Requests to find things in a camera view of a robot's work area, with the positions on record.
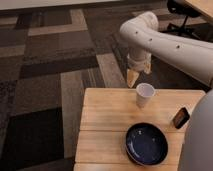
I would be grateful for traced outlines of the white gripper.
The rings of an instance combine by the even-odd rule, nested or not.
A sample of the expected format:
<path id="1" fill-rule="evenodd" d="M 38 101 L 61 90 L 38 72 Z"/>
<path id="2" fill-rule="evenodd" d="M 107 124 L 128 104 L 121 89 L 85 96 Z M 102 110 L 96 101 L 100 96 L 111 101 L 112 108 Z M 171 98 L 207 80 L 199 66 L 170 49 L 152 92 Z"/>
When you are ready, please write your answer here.
<path id="1" fill-rule="evenodd" d="M 127 70 L 127 85 L 132 88 L 139 77 L 137 71 L 151 73 L 151 54 L 143 49 L 131 48 L 127 60 L 131 68 Z"/>

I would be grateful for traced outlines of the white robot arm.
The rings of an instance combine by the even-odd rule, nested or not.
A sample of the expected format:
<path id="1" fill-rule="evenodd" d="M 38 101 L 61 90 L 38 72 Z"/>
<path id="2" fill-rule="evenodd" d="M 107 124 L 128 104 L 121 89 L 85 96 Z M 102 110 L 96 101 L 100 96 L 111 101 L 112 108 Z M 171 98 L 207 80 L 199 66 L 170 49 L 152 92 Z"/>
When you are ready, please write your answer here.
<path id="1" fill-rule="evenodd" d="M 192 112 L 178 171 L 213 171 L 213 43 L 165 34 L 158 26 L 151 11 L 121 25 L 129 44 L 128 66 L 148 73 L 155 56 L 211 88 Z"/>

